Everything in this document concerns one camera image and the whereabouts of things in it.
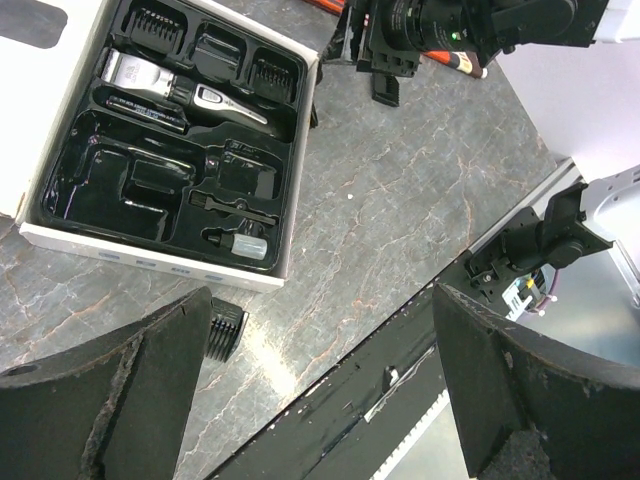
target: gray marble countertop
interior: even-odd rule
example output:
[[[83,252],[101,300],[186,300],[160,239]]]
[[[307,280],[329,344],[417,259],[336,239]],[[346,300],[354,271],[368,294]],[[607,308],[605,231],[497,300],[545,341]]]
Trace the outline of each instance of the gray marble countertop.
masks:
[[[302,0],[223,4],[316,50],[335,17]],[[210,285],[251,313],[226,365],[202,368],[176,469],[204,477],[384,321],[554,168],[494,64],[434,62],[401,82],[326,67],[309,135],[290,277],[271,294]],[[198,282],[30,246],[0,219],[0,370],[135,321]]]

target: hair clipper set box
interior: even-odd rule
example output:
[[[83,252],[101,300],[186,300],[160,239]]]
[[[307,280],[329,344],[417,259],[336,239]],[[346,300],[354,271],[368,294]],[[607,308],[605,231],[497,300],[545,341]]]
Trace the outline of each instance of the hair clipper set box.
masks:
[[[214,2],[106,0],[20,233],[201,280],[282,286],[317,61]]]

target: black comb attachment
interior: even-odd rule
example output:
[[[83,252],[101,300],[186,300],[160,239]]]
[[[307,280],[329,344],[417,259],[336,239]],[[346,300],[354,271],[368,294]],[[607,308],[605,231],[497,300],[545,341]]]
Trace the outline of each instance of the black comb attachment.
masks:
[[[371,98],[389,107],[400,106],[400,84],[393,75],[374,73],[371,75]]]
[[[249,84],[256,95],[278,103],[292,101],[294,79],[291,73],[267,60],[259,59],[251,69]]]
[[[180,48],[183,27],[168,17],[148,8],[139,8],[130,20],[131,41],[167,55]]]

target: camera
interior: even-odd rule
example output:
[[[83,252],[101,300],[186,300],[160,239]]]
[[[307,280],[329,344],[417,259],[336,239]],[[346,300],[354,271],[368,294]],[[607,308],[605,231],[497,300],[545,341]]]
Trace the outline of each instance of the camera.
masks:
[[[516,45],[588,47],[606,1],[346,0],[323,63],[412,77],[427,50],[475,52],[485,67]]]

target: small trimmer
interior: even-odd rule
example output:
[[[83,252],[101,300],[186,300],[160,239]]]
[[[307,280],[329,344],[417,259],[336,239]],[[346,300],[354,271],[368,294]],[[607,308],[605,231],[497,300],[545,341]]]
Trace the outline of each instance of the small trimmer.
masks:
[[[102,72],[102,79],[117,87],[141,95],[182,105],[187,114],[208,117],[218,122],[230,121],[281,138],[273,121],[242,105],[220,90],[196,83],[182,75],[115,49]]]

